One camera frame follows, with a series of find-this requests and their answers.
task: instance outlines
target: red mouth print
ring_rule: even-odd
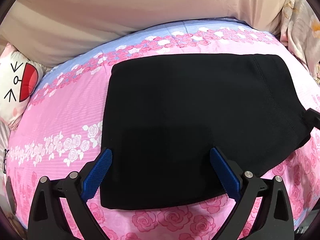
[[[37,85],[38,78],[39,74],[37,69],[33,65],[26,63],[21,81],[20,102],[26,100],[32,94]]]

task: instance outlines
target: cartoon face pillow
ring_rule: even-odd
[[[0,120],[15,130],[45,68],[7,44],[0,56]]]

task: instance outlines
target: eyeglasses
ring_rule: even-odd
[[[9,152],[9,150],[7,150],[7,149],[4,149],[4,151],[3,151],[2,172],[3,172],[4,174],[7,173],[7,171],[6,171],[6,169],[5,169],[5,161],[7,160],[8,152]]]

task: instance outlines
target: metal pin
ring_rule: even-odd
[[[70,177],[71,179],[75,179],[76,177],[78,177],[78,172],[76,172],[76,171],[71,172],[70,175],[69,175],[69,177]]]
[[[253,177],[253,173],[251,171],[246,171],[244,173],[244,175],[247,177],[247,178],[252,178]]]
[[[282,178],[280,176],[276,176],[276,181],[281,182]]]
[[[40,179],[41,183],[45,183],[46,181],[47,181],[47,177],[46,176],[41,177],[41,179]]]

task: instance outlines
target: bed sheet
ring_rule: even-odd
[[[168,23],[109,42],[44,76],[18,129],[10,135],[7,173],[12,178],[17,216],[25,226],[42,176],[64,178],[71,171],[80,171],[99,154],[112,66],[137,57],[180,53],[279,55],[289,68],[302,105],[320,111],[320,88],[297,59],[270,33],[259,32],[232,19]],[[305,146],[263,177],[270,179],[274,175],[284,179],[297,228],[320,196],[319,130],[313,129]],[[136,179],[137,183],[143,183],[143,178]],[[249,233],[260,202],[261,199],[256,200],[240,237]],[[222,195],[167,209],[108,210],[101,207],[98,190],[87,204],[111,240],[209,240],[235,202]],[[65,200],[62,206],[72,232],[82,239]]]

